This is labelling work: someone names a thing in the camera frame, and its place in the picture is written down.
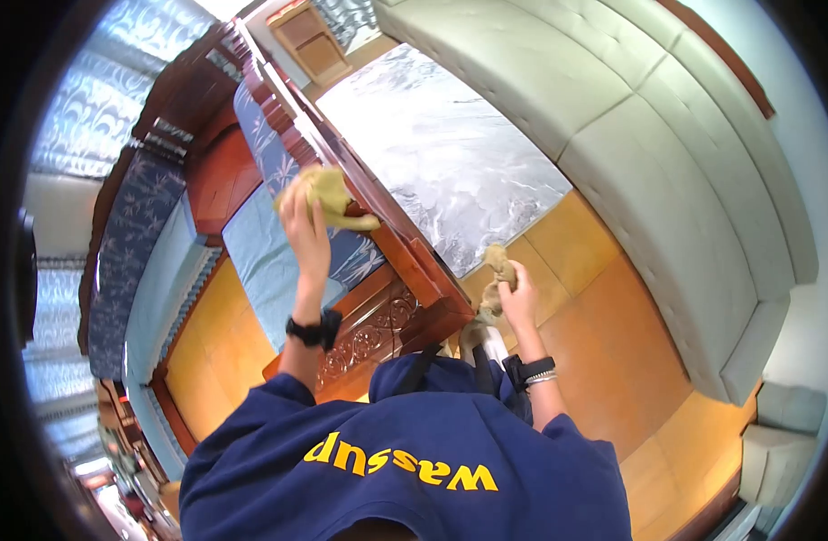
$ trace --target silver bracelet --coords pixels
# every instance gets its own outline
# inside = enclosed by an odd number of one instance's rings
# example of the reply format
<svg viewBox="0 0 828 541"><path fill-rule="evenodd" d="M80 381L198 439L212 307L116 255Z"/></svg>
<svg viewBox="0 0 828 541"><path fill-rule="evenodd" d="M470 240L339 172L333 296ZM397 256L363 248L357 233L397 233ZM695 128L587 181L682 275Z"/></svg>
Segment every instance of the silver bracelet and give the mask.
<svg viewBox="0 0 828 541"><path fill-rule="evenodd" d="M527 385L539 384L541 382L548 382L550 380L556 379L558 376L555 375L554 370L540 372L539 374L534 374L533 376L529 377L525 380Z"/></svg>

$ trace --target right hand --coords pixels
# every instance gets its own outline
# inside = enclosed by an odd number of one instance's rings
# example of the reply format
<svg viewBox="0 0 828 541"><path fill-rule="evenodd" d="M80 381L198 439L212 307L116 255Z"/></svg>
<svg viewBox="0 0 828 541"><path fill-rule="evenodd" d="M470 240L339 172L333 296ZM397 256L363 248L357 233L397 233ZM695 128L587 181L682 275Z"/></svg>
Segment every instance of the right hand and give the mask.
<svg viewBox="0 0 828 541"><path fill-rule="evenodd" d="M318 200L311 206L311 221L307 208L306 191L300 190L281 204L279 217L300 264L300 280L323 290L330 274L330 240Z"/></svg>
<svg viewBox="0 0 828 541"><path fill-rule="evenodd" d="M524 330L537 330L534 320L534 312L537 311L537 289L531 284L531 278L522 263L510 260L510 264L516 269L516 291L511 292L510 284L507 282L498 284L501 310L516 334Z"/></svg>

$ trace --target black wristband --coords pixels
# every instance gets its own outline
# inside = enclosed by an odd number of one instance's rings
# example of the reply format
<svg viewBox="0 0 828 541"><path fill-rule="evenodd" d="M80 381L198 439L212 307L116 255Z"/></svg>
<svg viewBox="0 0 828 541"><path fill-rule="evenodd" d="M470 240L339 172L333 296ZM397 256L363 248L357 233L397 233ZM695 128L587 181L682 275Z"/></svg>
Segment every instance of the black wristband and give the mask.
<svg viewBox="0 0 828 541"><path fill-rule="evenodd" d="M336 335L342 326L342 314L335 310L324 310L320 315L319 325L302 326L297 324L293 318L288 318L285 325L285 333L302 340L306 347L319 345L325 352L333 349L336 343Z"/></svg>
<svg viewBox="0 0 828 541"><path fill-rule="evenodd" d="M551 357L544 357L538 361L524 364L522 363L522 359L519 358L519 355L511 355L502 362L504 363L504 370L507 372L507 377L510 378L510 383L517 393L528 388L525 380L529 377L555 368L555 360Z"/></svg>

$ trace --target curtain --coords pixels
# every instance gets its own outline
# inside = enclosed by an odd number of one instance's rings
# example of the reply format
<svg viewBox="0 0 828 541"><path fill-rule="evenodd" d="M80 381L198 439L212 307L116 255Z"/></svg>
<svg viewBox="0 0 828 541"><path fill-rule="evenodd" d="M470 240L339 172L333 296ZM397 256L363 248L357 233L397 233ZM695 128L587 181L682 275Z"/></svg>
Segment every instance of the curtain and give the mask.
<svg viewBox="0 0 828 541"><path fill-rule="evenodd" d="M84 263L83 258L39 259L33 340L23 350L30 398L66 460L85 457L87 451L102 453L95 379L77 346L77 289Z"/></svg>
<svg viewBox="0 0 828 541"><path fill-rule="evenodd" d="M375 9L371 0L311 0L311 3L324 17L333 36L347 49L362 27L377 28Z"/></svg>
<svg viewBox="0 0 828 541"><path fill-rule="evenodd" d="M155 78L214 21L192 0L119 0L62 78L30 168L105 179Z"/></svg>

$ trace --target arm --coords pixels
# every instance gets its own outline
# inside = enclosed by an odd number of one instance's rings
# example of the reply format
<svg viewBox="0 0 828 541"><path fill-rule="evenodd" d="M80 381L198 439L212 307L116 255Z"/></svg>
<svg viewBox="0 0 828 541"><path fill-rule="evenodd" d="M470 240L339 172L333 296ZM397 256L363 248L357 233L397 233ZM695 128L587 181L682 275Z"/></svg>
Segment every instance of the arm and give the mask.
<svg viewBox="0 0 828 541"><path fill-rule="evenodd" d="M311 206L310 220L306 191L298 190L293 197L281 204L279 216L300 265L300 279L297 282L291 318L298 325L317 325L320 323L320 302L330 273L330 240L326 236L324 213L320 203L315 200ZM295 377L314 395L319 361L319 346L306 347L300 339L288 335L279 373Z"/></svg>
<svg viewBox="0 0 828 541"><path fill-rule="evenodd" d="M500 282L498 292L501 296L501 308L506 314L510 328L516 333L519 358L522 362L534 362L549 357L537 326L534 324L534 311L537 309L537 290L531 284L528 271L521 263L510 261L516 269L518 285L516 291L510 291L510 284ZM534 415L534 428L540 432L546 424L562 413L567 407L561 397L558 380L552 379L528 387L531 399L531 411Z"/></svg>

